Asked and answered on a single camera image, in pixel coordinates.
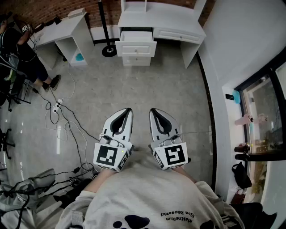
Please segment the person's left forearm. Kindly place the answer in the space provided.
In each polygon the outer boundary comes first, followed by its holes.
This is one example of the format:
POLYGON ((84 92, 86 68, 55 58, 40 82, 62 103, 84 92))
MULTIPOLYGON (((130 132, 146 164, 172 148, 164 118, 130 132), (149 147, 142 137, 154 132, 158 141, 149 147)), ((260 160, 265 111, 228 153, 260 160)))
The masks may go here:
POLYGON ((115 171, 102 169, 97 177, 84 188, 84 191, 97 193, 100 186, 114 174, 116 174, 115 171))

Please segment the black office chair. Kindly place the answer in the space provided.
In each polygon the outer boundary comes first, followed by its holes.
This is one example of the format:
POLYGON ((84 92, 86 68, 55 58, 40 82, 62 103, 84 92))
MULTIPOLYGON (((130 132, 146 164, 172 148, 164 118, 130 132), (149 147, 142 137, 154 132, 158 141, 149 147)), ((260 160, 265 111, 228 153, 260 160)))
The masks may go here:
POLYGON ((26 100, 31 81, 27 75, 18 70, 19 59, 0 47, 0 106, 8 102, 11 112, 12 102, 30 104, 26 100))

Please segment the wide white drawer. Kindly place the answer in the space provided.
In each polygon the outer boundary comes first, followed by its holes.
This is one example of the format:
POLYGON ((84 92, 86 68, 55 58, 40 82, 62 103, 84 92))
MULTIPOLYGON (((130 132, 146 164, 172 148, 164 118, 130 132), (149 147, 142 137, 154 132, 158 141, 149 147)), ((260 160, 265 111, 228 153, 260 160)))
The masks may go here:
POLYGON ((163 28, 154 28, 153 36, 154 38, 177 40, 194 44, 201 44, 203 41, 203 37, 201 35, 189 34, 181 31, 173 31, 163 28))

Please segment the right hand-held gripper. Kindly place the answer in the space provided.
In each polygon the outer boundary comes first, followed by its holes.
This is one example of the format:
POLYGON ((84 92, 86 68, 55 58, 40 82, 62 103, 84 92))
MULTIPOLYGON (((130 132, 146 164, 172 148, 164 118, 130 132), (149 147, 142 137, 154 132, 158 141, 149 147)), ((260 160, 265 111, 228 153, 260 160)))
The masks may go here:
POLYGON ((182 140, 178 122, 157 108, 150 109, 149 121, 152 139, 155 140, 149 148, 160 168, 170 170, 188 164, 191 158, 188 157, 187 144, 182 140))

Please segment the black handbag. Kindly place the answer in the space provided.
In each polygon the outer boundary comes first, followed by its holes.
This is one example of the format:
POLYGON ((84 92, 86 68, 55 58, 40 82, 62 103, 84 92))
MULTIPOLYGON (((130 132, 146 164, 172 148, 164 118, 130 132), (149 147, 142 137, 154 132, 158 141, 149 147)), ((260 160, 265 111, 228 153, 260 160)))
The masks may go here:
POLYGON ((233 165, 231 170, 234 173, 234 178, 238 187, 240 187, 241 189, 247 189, 252 186, 252 182, 247 175, 242 162, 233 165))

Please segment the white rectangular box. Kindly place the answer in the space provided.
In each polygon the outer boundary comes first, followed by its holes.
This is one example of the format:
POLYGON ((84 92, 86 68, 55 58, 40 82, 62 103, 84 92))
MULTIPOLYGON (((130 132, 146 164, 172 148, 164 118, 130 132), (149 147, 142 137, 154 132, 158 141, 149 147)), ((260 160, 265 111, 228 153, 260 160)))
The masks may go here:
POLYGON ((76 9, 76 10, 71 11, 71 12, 67 15, 67 17, 68 17, 69 19, 71 19, 71 18, 78 17, 78 16, 84 16, 85 14, 86 14, 85 8, 80 8, 80 9, 76 9))

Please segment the black backpack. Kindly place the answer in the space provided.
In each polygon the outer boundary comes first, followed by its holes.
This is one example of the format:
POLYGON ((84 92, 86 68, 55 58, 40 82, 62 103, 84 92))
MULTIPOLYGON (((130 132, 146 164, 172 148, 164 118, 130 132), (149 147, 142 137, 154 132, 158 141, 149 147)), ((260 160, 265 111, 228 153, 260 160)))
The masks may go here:
POLYGON ((240 216, 245 229, 270 229, 277 213, 267 214, 261 203, 231 204, 240 216))

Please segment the person's grey sweatshirt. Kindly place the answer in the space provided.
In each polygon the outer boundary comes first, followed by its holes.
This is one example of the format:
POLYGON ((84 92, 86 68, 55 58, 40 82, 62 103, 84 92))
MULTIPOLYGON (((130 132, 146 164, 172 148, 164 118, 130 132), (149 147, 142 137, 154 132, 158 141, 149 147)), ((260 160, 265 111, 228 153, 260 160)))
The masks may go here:
POLYGON ((82 190, 55 229, 245 229, 206 182, 193 183, 174 169, 134 153, 97 193, 82 190))

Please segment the white side table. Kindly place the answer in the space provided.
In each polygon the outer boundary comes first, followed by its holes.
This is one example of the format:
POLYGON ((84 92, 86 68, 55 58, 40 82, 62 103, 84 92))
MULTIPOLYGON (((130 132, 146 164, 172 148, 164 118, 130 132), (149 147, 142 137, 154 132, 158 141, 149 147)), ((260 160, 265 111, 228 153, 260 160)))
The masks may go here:
POLYGON ((94 44, 85 15, 61 20, 56 25, 45 26, 33 34, 32 40, 37 47, 37 55, 47 71, 51 71, 59 54, 62 54, 72 67, 85 66, 91 63, 94 44), (83 61, 76 61, 75 56, 81 53, 83 61))

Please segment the black chair base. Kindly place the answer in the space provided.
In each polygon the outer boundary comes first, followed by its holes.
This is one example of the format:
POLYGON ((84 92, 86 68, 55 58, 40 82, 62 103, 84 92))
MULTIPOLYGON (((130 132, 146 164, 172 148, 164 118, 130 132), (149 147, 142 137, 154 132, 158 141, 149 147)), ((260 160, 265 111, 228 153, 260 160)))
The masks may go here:
POLYGON ((5 133, 2 132, 0 128, 0 150, 3 150, 6 153, 6 156, 9 160, 11 160, 11 157, 8 154, 7 146, 15 147, 15 144, 8 143, 8 134, 12 131, 11 128, 8 128, 5 133))

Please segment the black framed window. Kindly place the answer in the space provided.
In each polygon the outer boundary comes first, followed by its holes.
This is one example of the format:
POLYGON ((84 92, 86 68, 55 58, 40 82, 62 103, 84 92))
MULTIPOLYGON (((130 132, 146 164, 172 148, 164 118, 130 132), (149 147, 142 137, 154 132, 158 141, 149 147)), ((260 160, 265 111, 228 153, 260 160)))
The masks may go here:
POLYGON ((278 79, 279 68, 269 68, 250 77, 237 89, 242 117, 253 122, 241 125, 248 144, 244 167, 252 186, 244 190, 244 202, 261 202, 270 176, 272 161, 286 160, 286 101, 278 79))

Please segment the white round table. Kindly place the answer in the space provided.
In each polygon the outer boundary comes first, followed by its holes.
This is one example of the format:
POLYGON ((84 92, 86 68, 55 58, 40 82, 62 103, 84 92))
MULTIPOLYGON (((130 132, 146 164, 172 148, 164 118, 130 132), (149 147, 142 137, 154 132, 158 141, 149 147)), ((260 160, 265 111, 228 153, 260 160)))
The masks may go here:
POLYGON ((117 55, 154 57, 157 42, 153 41, 152 32, 146 31, 123 31, 120 40, 115 42, 117 55))

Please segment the pink bottle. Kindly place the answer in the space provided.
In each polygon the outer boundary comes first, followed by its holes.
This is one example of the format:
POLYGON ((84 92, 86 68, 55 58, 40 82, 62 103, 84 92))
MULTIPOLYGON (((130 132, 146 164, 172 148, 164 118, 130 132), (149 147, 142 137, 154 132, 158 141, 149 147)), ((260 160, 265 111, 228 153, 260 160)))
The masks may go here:
POLYGON ((244 114, 243 117, 235 121, 235 125, 246 125, 253 122, 253 117, 250 114, 244 114))

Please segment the white desk with shelves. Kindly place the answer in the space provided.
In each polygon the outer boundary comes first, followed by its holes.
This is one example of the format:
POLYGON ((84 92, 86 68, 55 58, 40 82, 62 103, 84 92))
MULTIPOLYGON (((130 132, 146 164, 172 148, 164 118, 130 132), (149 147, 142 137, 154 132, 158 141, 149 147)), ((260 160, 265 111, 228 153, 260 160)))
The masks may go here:
MULTIPOLYGON (((148 0, 121 0, 122 13, 117 25, 119 37, 123 31, 146 31, 153 34, 154 28, 163 28, 201 35, 204 40, 206 34, 198 20, 205 4, 206 0, 196 0, 194 8, 191 9, 148 0)), ((184 65, 188 68, 202 43, 179 42, 184 65)))

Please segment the person's right forearm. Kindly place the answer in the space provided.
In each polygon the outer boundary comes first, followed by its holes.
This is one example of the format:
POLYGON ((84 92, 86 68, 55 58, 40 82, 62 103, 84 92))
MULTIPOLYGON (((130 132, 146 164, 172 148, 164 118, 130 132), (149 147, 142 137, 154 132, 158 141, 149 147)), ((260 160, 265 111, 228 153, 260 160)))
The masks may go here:
POLYGON ((186 176, 187 178, 189 178, 193 183, 196 183, 197 180, 195 180, 193 177, 191 177, 182 167, 178 167, 176 169, 174 169, 176 172, 186 176))

